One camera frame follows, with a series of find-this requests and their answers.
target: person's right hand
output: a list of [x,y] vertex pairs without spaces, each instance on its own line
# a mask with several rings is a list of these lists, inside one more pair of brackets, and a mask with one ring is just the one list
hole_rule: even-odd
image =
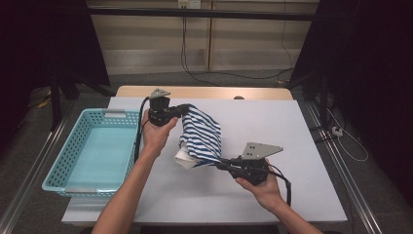
[[236,178],[236,182],[242,188],[250,191],[255,196],[258,203],[269,212],[273,212],[274,208],[285,203],[282,199],[277,177],[275,175],[268,174],[267,180],[256,186],[241,177]]

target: striped shirt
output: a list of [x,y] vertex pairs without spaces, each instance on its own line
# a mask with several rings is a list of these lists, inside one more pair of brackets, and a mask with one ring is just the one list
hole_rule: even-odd
[[194,168],[220,162],[221,126],[192,104],[188,114],[182,116],[182,124],[179,140],[186,142],[189,156],[200,160]]

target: white table surface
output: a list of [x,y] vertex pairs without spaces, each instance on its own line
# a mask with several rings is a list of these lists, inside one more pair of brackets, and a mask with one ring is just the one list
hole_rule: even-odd
[[[109,108],[138,109],[141,97],[113,97]],[[222,128],[222,157],[243,153],[247,142],[279,145],[268,157],[292,183],[292,208],[309,221],[347,220],[295,100],[224,100],[174,98],[170,105],[192,103]],[[181,122],[148,178],[134,221],[141,224],[267,223],[278,221],[253,195],[215,167],[185,170],[174,162]],[[282,196],[284,183],[279,179]],[[95,222],[107,199],[72,198],[63,222]]]

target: wire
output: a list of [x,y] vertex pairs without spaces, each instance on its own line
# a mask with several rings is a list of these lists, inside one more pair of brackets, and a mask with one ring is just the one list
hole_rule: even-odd
[[314,140],[314,143],[321,143],[321,142],[325,142],[327,140],[333,140],[333,139],[336,139],[336,138],[337,137],[324,137],[324,136],[322,136],[322,137]]
[[206,80],[201,80],[201,79],[199,79],[195,76],[196,75],[205,75],[205,74],[222,74],[222,75],[236,76],[236,77],[240,77],[240,78],[244,78],[244,79],[250,79],[250,80],[266,80],[266,79],[271,79],[271,78],[276,78],[277,77],[277,84],[276,84],[276,86],[277,86],[278,83],[280,82],[280,75],[282,75],[286,71],[292,70],[294,68],[294,67],[292,67],[292,62],[290,60],[290,65],[291,66],[289,68],[284,69],[284,70],[278,72],[277,74],[270,75],[270,76],[264,76],[264,77],[244,76],[244,75],[239,75],[239,74],[234,74],[234,73],[229,73],[229,72],[223,72],[223,71],[192,72],[188,68],[187,57],[186,57],[186,30],[187,30],[186,18],[182,18],[181,65],[182,65],[182,68],[184,69],[184,71],[186,73],[188,73],[193,79],[195,79],[197,81],[208,83],[210,85],[220,87],[220,85],[218,85],[216,83],[209,82],[209,81],[206,81]]
[[268,164],[268,166],[272,167],[273,169],[277,170],[277,172],[279,172],[280,175],[283,176],[282,171],[280,171],[280,169],[278,169],[276,166]]
[[291,207],[291,182],[288,181],[288,179],[283,174],[278,174],[278,173],[275,173],[275,172],[270,171],[270,170],[264,170],[264,169],[258,169],[258,168],[252,168],[252,170],[263,172],[263,173],[268,173],[268,174],[271,174],[273,176],[279,177],[280,179],[284,180],[285,187],[286,187],[286,203]]
[[209,82],[209,81],[206,81],[206,80],[198,79],[197,77],[195,77],[195,76],[193,75],[193,73],[192,73],[191,71],[189,71],[188,63],[187,63],[187,60],[186,60],[186,18],[182,18],[182,28],[183,28],[183,29],[182,29],[182,48],[181,48],[181,65],[182,65],[182,68],[183,68],[184,71],[185,71],[186,73],[188,73],[193,79],[195,79],[195,80],[197,80],[197,81],[200,81],[200,82],[203,82],[203,83],[210,84],[210,85],[212,85],[212,86],[217,86],[217,87],[219,87],[218,84],[215,84],[215,83],[213,83],[213,82]]
[[333,113],[327,108],[328,113],[330,113],[331,117],[334,119],[335,123],[338,125],[338,127],[340,127],[340,129],[346,133],[349,137],[351,137],[365,152],[365,158],[364,159],[357,159],[355,158],[351,153],[349,153],[346,148],[344,147],[344,145],[342,144],[341,140],[340,140],[340,136],[338,136],[338,142],[340,143],[341,147],[343,148],[343,150],[354,160],[358,161],[358,162],[365,162],[368,159],[368,152],[365,149],[365,147],[357,140],[355,139],[351,134],[349,134],[343,127],[341,127],[340,123],[337,121],[337,119],[334,117]]
[[310,131],[310,132],[313,132],[313,131],[315,131],[315,130],[320,130],[320,129],[322,129],[321,126],[315,126],[315,127],[310,128],[309,131]]
[[[321,107],[321,96],[319,95],[319,94],[317,94],[316,95],[316,97],[315,97],[315,103],[316,103],[316,105],[318,105],[319,107]],[[334,110],[334,108],[335,108],[335,102],[333,102],[333,104],[331,104],[331,107],[328,107],[328,104],[327,104],[327,109],[331,109],[331,110]],[[332,118],[327,118],[328,120],[327,120],[327,126],[330,126],[331,125],[331,122],[333,121],[333,119]]]
[[[284,6],[284,12],[286,13],[286,3],[285,3],[285,0],[284,0],[283,6]],[[286,49],[285,45],[283,44],[283,36],[284,36],[284,34],[285,34],[285,23],[286,23],[286,20],[283,21],[284,26],[283,26],[283,29],[282,29],[282,47],[284,48],[285,52],[288,54],[288,57],[289,57],[289,65],[290,65],[290,67],[292,67],[291,54],[288,52],[288,50]]]
[[140,105],[139,109],[139,117],[137,120],[137,134],[136,134],[136,143],[134,144],[134,161],[136,162],[137,158],[139,157],[139,150],[140,150],[140,140],[142,139],[142,130],[143,126],[148,122],[146,121],[142,127],[142,112],[143,112],[143,106],[145,105],[146,101],[149,99],[149,97],[146,97],[142,104]]

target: light blue basket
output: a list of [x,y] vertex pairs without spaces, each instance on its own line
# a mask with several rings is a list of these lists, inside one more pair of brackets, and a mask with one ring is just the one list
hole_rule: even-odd
[[42,188],[69,197],[115,194],[134,163],[138,113],[85,109]]

